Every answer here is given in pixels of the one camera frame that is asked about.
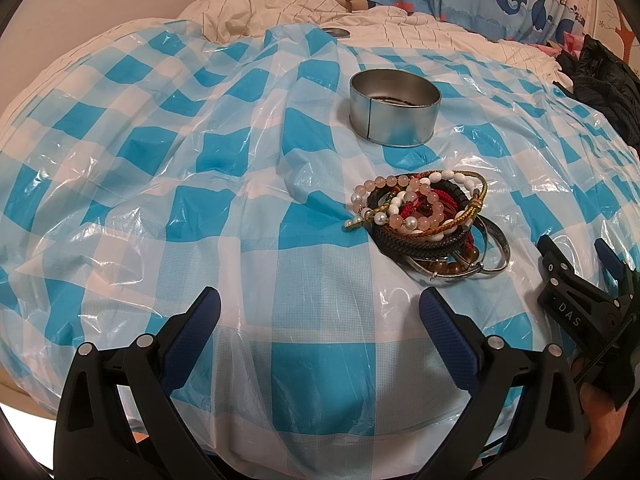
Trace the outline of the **right hand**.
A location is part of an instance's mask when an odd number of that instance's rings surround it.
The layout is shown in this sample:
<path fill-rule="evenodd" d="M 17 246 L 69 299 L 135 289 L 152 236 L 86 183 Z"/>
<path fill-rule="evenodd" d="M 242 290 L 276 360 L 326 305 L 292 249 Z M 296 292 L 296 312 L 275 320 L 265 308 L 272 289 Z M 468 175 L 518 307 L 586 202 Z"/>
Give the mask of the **right hand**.
<path fill-rule="evenodd" d="M 618 410 L 614 401 L 606 393 L 588 382 L 580 386 L 579 400 L 590 425 L 589 434 L 586 437 L 585 464 L 585 471 L 590 472 L 608 454 L 620 436 L 627 404 Z"/>

